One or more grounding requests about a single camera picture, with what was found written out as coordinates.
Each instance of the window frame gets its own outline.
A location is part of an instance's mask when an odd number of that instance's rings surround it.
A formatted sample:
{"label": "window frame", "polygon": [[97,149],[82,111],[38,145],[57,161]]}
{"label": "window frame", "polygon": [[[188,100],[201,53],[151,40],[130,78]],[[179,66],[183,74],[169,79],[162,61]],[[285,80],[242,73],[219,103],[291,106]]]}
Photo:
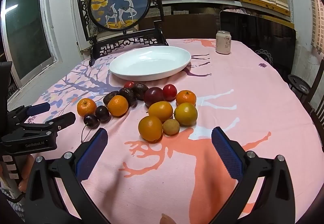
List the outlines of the window frame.
{"label": "window frame", "polygon": [[[42,64],[38,65],[36,68],[34,68],[31,72],[29,72],[26,76],[24,76],[22,79],[19,78],[15,63],[12,63],[11,68],[11,74],[14,78],[14,81],[18,87],[18,89],[21,89],[23,86],[25,86],[29,81],[31,81],[35,76],[37,76],[39,73],[41,73],[44,69],[52,65],[57,61],[57,54],[55,52],[55,48],[53,45],[53,36],[51,34],[51,29],[49,26],[49,7],[48,7],[48,0],[39,0],[40,5],[40,13],[42,18],[42,24],[43,24],[43,30],[45,33],[46,42],[50,51],[51,57],[44,61]],[[1,14],[4,13],[6,7],[6,0],[2,0],[1,2]],[[7,38],[7,32],[6,32],[6,24],[5,24],[5,16],[1,16],[1,32],[2,32],[2,38],[4,43],[4,52],[6,55],[6,58],[8,61],[12,61],[12,56],[9,48],[8,38]]]}

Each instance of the black television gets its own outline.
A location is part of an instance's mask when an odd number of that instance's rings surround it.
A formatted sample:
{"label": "black television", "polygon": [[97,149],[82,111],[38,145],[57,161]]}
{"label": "black television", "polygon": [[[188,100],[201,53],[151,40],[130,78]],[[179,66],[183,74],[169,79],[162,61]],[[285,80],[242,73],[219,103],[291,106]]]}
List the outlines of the black television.
{"label": "black television", "polygon": [[295,55],[295,29],[258,16],[221,11],[220,30],[230,32],[232,40],[252,49],[288,82]]}

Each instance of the black stool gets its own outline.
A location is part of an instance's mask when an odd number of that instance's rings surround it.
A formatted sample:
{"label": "black stool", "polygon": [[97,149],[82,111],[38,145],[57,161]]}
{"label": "black stool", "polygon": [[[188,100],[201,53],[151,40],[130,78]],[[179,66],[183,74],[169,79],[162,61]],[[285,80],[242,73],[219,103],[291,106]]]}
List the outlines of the black stool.
{"label": "black stool", "polygon": [[294,88],[296,91],[298,91],[301,94],[299,100],[302,101],[303,96],[308,95],[310,91],[310,86],[307,84],[305,80],[292,74],[288,75],[288,80],[289,80],[288,85],[290,89],[293,90]]}

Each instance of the round framed picture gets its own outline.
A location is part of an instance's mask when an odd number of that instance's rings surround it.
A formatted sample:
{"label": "round framed picture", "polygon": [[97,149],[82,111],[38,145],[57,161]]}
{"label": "round framed picture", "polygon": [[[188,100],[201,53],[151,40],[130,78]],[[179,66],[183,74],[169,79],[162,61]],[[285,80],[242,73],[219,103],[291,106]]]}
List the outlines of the round framed picture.
{"label": "round framed picture", "polygon": [[151,0],[89,0],[88,13],[95,25],[108,31],[134,27],[144,18]]}

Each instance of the red cherry tomato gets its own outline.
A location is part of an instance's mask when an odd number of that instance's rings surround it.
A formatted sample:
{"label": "red cherry tomato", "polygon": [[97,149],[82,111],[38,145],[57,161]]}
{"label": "red cherry tomato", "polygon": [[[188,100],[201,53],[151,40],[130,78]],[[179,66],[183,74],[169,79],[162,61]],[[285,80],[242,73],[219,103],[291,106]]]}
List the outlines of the red cherry tomato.
{"label": "red cherry tomato", "polygon": [[166,101],[173,101],[176,98],[177,94],[177,88],[174,85],[168,84],[164,86],[163,96]]}
{"label": "red cherry tomato", "polygon": [[134,87],[134,82],[133,81],[128,81],[125,83],[124,88],[132,88]]}

